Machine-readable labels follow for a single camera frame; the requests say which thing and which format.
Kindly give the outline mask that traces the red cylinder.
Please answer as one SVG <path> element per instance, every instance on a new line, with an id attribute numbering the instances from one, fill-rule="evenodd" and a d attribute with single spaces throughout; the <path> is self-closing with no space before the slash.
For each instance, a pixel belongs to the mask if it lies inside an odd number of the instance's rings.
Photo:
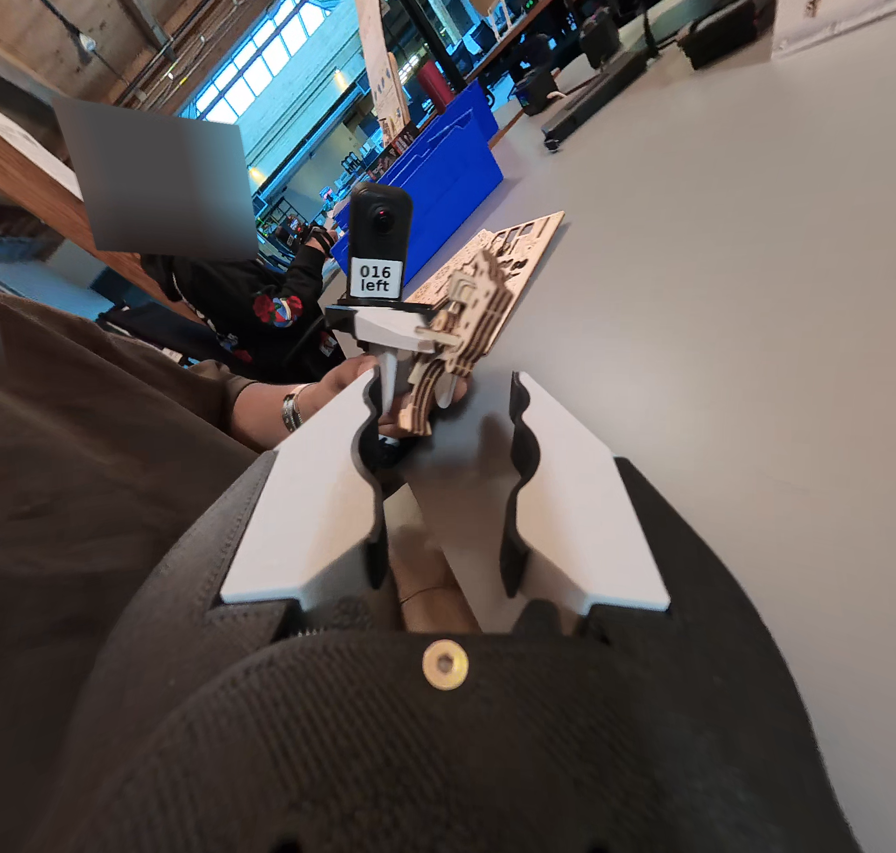
<path id="1" fill-rule="evenodd" d="M 429 58 L 422 63 L 416 78 L 436 111 L 439 114 L 444 114 L 447 106 L 454 100 L 454 90 L 435 60 Z"/>

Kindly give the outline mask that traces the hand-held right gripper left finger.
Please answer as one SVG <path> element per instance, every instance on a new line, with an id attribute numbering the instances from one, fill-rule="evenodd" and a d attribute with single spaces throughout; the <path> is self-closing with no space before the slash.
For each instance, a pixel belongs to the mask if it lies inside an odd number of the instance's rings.
<path id="1" fill-rule="evenodd" d="M 366 371 L 275 449 L 219 590 L 223 603 L 328 605 L 388 573 L 378 454 L 380 382 Z"/>

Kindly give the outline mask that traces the person's brown shirt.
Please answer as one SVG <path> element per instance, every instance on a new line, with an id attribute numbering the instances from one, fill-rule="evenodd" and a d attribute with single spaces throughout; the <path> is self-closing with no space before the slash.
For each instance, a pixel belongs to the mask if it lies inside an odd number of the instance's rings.
<path id="1" fill-rule="evenodd" d="M 258 458 L 227 432 L 251 383 L 2 295 L 2 851 L 36 830 L 121 612 Z"/>

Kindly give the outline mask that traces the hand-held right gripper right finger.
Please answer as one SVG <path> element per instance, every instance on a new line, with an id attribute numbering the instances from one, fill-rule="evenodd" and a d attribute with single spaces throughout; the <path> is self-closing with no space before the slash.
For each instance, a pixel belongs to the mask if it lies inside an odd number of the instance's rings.
<path id="1" fill-rule="evenodd" d="M 666 612 L 670 595 L 610 447 L 529 374 L 511 376 L 511 463 L 499 555 L 505 594 L 586 616 Z"/>

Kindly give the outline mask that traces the person's left hand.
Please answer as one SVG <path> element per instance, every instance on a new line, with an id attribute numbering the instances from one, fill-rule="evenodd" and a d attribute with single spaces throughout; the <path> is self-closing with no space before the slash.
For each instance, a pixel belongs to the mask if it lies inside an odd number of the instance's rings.
<path id="1" fill-rule="evenodd" d="M 362 354 L 347 359 L 328 372 L 318 383 L 302 388 L 295 399 L 297 413 L 302 421 L 305 423 L 309 421 L 358 377 L 378 367 L 378 360 L 374 355 Z M 378 429 L 381 435 L 395 439 L 412 436 L 399 424 L 399 412 L 408 404 L 410 392 L 411 387 L 402 390 L 402 395 L 393 401 L 391 408 L 380 415 Z"/>

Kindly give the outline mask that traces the black power strip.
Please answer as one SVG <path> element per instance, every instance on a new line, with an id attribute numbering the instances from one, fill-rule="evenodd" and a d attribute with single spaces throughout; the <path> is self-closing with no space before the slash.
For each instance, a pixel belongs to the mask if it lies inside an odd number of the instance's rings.
<path id="1" fill-rule="evenodd" d="M 556 152 L 587 120 L 645 74 L 660 53 L 658 44 L 638 50 L 622 50 L 604 64 L 594 78 L 585 82 L 580 92 L 566 97 L 559 110 L 542 125 L 546 150 Z"/>

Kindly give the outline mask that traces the wooden puzzle sheet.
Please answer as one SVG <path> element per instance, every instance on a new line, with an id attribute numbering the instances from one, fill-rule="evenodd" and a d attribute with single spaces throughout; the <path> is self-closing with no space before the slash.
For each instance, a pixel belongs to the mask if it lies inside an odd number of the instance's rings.
<path id="1" fill-rule="evenodd" d="M 484 354 L 487 355 L 509 321 L 516 305 L 530 285 L 554 234 L 563 223 L 566 212 L 550 213 L 529 222 L 510 226 L 498 232 L 482 229 L 472 236 L 460 250 L 450 257 L 431 277 L 425 280 L 405 301 L 428 306 L 438 306 L 444 298 L 449 279 L 457 270 L 470 274 L 474 254 L 487 248 L 497 257 L 504 275 L 504 282 L 511 292 L 511 300 L 504 316 L 489 339 Z"/>

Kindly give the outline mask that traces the black box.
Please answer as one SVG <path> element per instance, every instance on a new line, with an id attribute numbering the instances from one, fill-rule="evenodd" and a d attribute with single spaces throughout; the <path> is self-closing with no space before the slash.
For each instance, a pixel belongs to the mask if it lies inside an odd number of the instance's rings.
<path id="1" fill-rule="evenodd" d="M 684 27 L 676 38 L 694 70 L 736 52 L 761 37 L 775 18 L 777 0 L 739 0 Z"/>

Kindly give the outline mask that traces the standing display board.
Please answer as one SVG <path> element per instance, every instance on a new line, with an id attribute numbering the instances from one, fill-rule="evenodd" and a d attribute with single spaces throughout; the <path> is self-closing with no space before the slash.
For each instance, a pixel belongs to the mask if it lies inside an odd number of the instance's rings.
<path id="1" fill-rule="evenodd" d="M 394 56 L 387 50 L 381 0 L 355 0 L 365 72 L 384 146 L 397 141 L 410 116 Z"/>

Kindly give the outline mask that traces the grey desk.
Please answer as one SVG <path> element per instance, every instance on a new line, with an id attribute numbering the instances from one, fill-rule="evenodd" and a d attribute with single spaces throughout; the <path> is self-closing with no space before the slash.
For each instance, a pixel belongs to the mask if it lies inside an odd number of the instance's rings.
<path id="1" fill-rule="evenodd" d="M 671 47 L 551 155 L 495 149 L 480 228 L 557 210 L 538 276 L 408 480 L 481 628 L 517 474 L 511 372 L 629 458 L 788 661 L 865 851 L 894 851 L 894 18 L 693 71 Z"/>

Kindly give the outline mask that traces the small wooden puzzle model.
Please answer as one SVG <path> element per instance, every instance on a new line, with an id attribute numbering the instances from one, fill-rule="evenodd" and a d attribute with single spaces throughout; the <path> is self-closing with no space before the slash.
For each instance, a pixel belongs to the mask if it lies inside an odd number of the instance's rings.
<path id="1" fill-rule="evenodd" d="M 411 360 L 409 391 L 398 412 L 401 433 L 431 433 L 428 415 L 439 382 L 446 376 L 465 379 L 470 375 L 490 349 L 516 298 L 491 245 L 478 248 L 467 268 L 454 270 L 439 309 L 419 331 L 434 350 L 415 354 Z"/>

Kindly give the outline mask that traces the blue plastic bin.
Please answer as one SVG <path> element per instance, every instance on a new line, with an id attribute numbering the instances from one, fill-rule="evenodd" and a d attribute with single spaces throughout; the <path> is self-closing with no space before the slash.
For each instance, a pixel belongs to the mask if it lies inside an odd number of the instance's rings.
<path id="1" fill-rule="evenodd" d="M 403 189 L 413 202 L 403 287 L 503 181 L 489 148 L 497 130 L 483 89 L 474 82 L 380 180 Z"/>

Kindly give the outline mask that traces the black power adapter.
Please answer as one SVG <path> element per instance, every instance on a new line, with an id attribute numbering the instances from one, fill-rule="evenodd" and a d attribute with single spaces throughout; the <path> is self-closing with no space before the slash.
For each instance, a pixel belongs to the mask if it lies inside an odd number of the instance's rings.
<path id="1" fill-rule="evenodd" d="M 518 101 L 523 113 L 532 117 L 542 113 L 554 100 L 564 95 L 558 90 L 552 70 L 544 66 L 529 70 L 514 85 L 511 96 Z"/>
<path id="2" fill-rule="evenodd" d="M 579 46 L 594 70 L 600 70 L 616 55 L 620 49 L 619 31 L 608 8 L 599 8 L 583 20 Z"/>

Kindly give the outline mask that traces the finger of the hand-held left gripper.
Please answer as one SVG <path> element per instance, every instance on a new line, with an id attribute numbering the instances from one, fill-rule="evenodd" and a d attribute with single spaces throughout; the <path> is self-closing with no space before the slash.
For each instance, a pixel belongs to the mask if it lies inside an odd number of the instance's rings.
<path id="1" fill-rule="evenodd" d="M 422 312 L 406 310 L 356 310 L 356 342 L 401 351 L 434 351 L 434 343 Z"/>

